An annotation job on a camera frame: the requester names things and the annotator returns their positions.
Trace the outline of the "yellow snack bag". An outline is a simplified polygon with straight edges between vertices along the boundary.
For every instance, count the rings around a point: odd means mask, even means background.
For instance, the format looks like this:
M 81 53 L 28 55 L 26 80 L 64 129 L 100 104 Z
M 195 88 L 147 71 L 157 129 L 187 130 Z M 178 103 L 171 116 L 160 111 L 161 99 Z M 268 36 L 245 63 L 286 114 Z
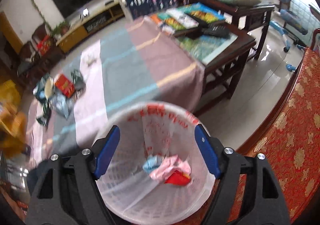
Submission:
M 1 152 L 12 158 L 25 151 L 27 118 L 12 103 L 1 105 Z

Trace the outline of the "black remote control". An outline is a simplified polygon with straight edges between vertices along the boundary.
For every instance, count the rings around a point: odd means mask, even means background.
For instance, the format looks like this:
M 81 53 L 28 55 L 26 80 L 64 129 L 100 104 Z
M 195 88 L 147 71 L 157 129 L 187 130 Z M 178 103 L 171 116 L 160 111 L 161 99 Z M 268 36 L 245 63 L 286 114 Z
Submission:
M 211 28 L 202 29 L 202 33 L 217 38 L 229 38 L 230 32 L 225 26 L 217 25 Z

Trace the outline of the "light blue plastic bag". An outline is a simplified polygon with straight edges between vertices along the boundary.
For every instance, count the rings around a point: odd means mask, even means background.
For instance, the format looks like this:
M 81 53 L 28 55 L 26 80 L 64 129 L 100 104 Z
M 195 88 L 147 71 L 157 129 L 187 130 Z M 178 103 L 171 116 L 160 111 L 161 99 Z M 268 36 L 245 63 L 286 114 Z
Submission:
M 155 169 L 160 167 L 160 165 L 161 165 L 163 160 L 164 160 L 163 156 L 160 156 L 160 155 L 149 155 L 147 157 L 146 162 L 143 164 L 142 169 L 147 174 L 150 174 Z

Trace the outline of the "dark wooden side table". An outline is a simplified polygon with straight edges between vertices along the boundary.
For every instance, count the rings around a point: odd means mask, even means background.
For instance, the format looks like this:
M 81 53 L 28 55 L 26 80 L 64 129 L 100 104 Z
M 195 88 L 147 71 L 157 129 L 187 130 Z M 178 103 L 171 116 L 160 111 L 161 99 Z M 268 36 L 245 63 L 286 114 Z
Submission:
M 257 60 L 262 52 L 265 39 L 268 32 L 268 27 L 271 21 L 271 14 L 274 11 L 275 5 L 267 2 L 262 2 L 253 7 L 245 6 L 232 6 L 224 4 L 218 0 L 178 0 L 179 2 L 188 3 L 202 3 L 207 7 L 210 7 L 216 11 L 220 11 L 222 14 L 228 14 L 232 17 L 232 24 L 236 27 L 239 26 L 240 18 L 245 17 L 246 32 L 251 32 L 257 28 L 262 28 L 261 38 L 258 43 L 258 47 L 254 47 L 252 54 L 249 55 L 248 60 Z

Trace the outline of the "blue picture book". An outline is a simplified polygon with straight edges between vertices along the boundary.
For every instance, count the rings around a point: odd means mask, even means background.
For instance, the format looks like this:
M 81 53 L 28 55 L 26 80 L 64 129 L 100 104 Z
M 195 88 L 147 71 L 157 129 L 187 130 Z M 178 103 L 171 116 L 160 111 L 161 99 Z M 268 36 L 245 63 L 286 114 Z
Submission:
M 179 11 L 192 15 L 208 24 L 215 23 L 216 21 L 225 21 L 225 17 L 219 14 L 216 10 L 208 8 L 202 3 L 194 3 L 190 5 L 180 6 L 177 8 Z

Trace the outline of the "white paper cup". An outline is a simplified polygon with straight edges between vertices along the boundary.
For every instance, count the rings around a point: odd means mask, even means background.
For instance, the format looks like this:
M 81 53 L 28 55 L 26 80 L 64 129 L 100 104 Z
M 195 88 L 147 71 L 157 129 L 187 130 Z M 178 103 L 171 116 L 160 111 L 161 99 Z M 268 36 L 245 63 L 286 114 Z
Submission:
M 49 99 L 54 93 L 54 79 L 52 77 L 48 77 L 46 80 L 46 84 L 44 85 L 44 95 L 46 99 Z

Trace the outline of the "white tissue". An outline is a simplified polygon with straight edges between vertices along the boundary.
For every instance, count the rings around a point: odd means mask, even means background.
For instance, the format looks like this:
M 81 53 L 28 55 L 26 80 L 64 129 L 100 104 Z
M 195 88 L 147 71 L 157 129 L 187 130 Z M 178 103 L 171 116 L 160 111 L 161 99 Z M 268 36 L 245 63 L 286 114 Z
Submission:
M 97 58 L 93 55 L 88 55 L 86 59 L 86 64 L 88 67 L 90 67 L 93 63 L 97 61 Z

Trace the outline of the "striped pastel tablecloth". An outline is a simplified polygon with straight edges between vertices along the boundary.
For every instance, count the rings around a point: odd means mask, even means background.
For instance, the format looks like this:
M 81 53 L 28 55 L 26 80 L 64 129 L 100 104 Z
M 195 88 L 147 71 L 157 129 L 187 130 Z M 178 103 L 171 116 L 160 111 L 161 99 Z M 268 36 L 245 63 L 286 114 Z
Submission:
M 88 55 L 97 58 L 90 67 Z M 70 155 L 90 147 L 110 117 L 134 103 L 165 101 L 193 111 L 200 100 L 204 73 L 195 59 L 146 18 L 112 27 L 82 44 L 78 57 L 68 59 L 61 72 L 70 76 L 73 69 L 82 73 L 86 91 L 69 117 L 52 113 L 43 126 L 36 120 L 42 105 L 37 100 L 30 104 L 30 168 L 52 154 Z

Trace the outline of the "dark green snack wrapper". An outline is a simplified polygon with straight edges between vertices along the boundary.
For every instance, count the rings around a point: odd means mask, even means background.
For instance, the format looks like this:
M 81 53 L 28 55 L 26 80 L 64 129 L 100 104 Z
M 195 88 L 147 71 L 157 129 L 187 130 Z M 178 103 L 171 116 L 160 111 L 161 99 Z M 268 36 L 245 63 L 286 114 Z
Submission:
M 71 72 L 71 77 L 75 90 L 82 90 L 85 88 L 85 81 L 80 70 L 73 69 Z

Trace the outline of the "blue child chair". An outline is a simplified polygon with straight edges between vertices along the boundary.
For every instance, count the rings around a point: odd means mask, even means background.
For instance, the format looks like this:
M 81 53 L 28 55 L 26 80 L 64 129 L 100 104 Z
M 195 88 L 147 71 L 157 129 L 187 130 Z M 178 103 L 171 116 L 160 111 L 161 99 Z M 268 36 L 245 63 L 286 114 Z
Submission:
M 290 25 L 295 30 L 297 30 L 299 33 L 301 33 L 303 36 L 307 35 L 308 29 L 306 29 L 300 18 L 292 11 L 289 10 L 291 0 L 279 0 L 279 5 L 277 7 L 279 8 L 279 14 L 281 19 L 284 21 L 285 25 Z M 293 35 L 291 31 L 288 31 L 285 29 L 285 27 L 280 26 L 276 21 L 271 20 L 269 22 L 269 25 L 274 28 L 282 37 L 284 42 L 284 48 L 283 51 L 285 53 L 288 53 L 288 51 L 291 48 L 291 43 L 287 39 L 287 34 L 290 33 Z

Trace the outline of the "potted green plant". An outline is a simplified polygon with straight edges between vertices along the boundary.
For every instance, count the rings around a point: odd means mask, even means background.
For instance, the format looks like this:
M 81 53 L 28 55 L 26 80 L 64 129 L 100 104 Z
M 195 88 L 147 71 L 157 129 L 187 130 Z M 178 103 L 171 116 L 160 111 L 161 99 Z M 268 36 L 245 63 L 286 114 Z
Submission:
M 70 28 L 70 24 L 67 21 L 62 21 L 51 31 L 51 36 L 55 37 L 57 35 L 63 36 Z

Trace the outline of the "wooden tv cabinet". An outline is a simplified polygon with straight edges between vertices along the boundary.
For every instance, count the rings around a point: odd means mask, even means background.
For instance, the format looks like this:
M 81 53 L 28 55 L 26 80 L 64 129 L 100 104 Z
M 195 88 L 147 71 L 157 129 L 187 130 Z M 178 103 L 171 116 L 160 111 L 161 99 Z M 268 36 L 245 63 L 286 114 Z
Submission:
M 68 53 L 90 35 L 96 33 L 105 26 L 116 22 L 122 17 L 124 17 L 124 13 L 119 2 L 109 2 L 89 17 L 86 17 L 71 26 L 70 29 L 56 42 L 56 46 L 58 46 L 64 53 Z

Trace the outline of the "red cardboard box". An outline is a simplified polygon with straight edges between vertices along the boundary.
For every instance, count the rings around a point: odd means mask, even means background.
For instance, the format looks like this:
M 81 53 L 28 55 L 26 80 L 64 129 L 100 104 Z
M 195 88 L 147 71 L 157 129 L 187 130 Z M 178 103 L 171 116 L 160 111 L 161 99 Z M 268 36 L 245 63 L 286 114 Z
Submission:
M 70 98 L 75 92 L 75 86 L 64 74 L 58 75 L 54 86 L 66 97 Z

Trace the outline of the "pink plastic wrapper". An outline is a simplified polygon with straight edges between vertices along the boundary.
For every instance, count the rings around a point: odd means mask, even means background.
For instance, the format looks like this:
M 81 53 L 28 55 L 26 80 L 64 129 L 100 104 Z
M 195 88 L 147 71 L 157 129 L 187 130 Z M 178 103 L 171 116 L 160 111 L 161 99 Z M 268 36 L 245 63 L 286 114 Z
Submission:
M 160 166 L 149 174 L 150 178 L 156 181 L 166 181 L 175 171 L 181 172 L 183 175 L 190 176 L 191 167 L 185 160 L 180 159 L 178 155 L 165 157 Z

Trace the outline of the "red snack wrapper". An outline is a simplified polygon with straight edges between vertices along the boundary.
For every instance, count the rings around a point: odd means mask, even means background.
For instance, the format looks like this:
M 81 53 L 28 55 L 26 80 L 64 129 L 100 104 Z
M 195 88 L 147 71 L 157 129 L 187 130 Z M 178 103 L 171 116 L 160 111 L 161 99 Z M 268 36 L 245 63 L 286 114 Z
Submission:
M 170 177 L 167 178 L 167 180 L 164 183 L 177 186 L 186 186 L 190 183 L 190 181 L 191 178 L 188 174 L 176 170 L 172 173 Z

